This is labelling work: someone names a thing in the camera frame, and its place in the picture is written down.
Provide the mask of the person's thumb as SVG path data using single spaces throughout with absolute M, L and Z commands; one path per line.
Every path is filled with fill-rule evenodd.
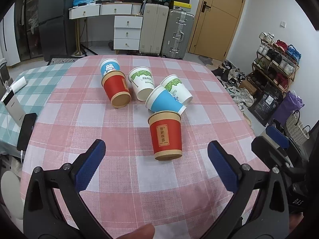
M 152 224 L 146 224 L 128 234 L 122 235 L 117 239 L 153 239 L 155 227 Z

